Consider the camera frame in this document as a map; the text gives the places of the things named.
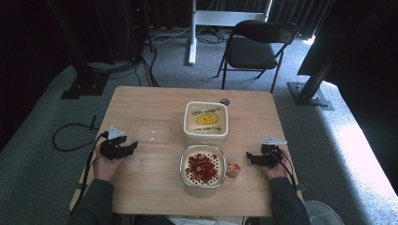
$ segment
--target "black device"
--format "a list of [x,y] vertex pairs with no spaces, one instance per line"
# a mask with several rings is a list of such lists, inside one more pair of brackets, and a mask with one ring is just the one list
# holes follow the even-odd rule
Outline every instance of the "black device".
[[106,138],[105,141],[102,142],[100,146],[100,154],[105,156],[110,160],[114,160],[116,158],[125,158],[129,155],[132,155],[135,148],[137,148],[138,142],[134,142],[128,146],[120,146],[121,143],[124,143],[127,139],[127,136],[121,136],[114,139],[109,140]]
[[246,156],[250,160],[251,164],[274,168],[282,161],[283,158],[283,154],[277,144],[286,143],[287,141],[285,140],[269,137],[261,142],[261,156],[254,156],[249,152],[246,152]]
[[262,156],[254,156],[253,154],[246,152],[246,156],[250,160],[251,164],[274,168],[280,163],[280,161],[282,161],[283,155],[278,145],[262,144],[261,152],[263,153]]

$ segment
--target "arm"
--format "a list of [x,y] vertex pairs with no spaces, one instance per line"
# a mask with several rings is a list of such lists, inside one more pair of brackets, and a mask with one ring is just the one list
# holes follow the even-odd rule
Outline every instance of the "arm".
[[[283,152],[282,163],[286,163],[287,154]],[[283,166],[275,168],[260,167],[269,180],[271,186],[271,209],[277,224],[283,225],[311,225],[307,210],[287,178],[287,171]]]
[[109,160],[100,155],[100,146],[95,151],[98,157],[94,162],[94,180],[70,214],[69,225],[112,224],[115,187],[110,182],[126,158]]
[[112,197],[115,187],[95,179],[69,216],[69,225],[112,224]]

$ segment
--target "yellow smiley face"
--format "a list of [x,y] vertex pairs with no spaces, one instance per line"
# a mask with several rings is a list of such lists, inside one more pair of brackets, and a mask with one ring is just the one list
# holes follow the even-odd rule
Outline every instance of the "yellow smiley face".
[[210,125],[219,121],[219,116],[215,113],[213,114],[204,114],[197,118],[196,123],[198,125]]

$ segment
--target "dark sleeve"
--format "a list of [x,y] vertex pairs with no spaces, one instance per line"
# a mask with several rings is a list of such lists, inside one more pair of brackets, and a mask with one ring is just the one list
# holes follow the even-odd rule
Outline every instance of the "dark sleeve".
[[269,181],[271,186],[271,210],[277,224],[311,225],[307,210],[286,177]]
[[70,214],[68,225],[112,224],[114,190],[115,187],[109,182],[93,180]]

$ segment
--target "white metal stand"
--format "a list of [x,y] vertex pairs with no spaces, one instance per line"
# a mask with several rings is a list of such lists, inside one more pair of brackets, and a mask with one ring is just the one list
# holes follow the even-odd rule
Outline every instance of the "white metal stand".
[[237,23],[246,20],[264,21],[268,20],[272,0],[268,0],[264,13],[254,12],[233,12],[233,11],[205,11],[196,10],[196,0],[192,0],[192,26],[191,26],[191,48],[190,65],[195,64],[196,58],[196,25],[218,25],[235,26]]

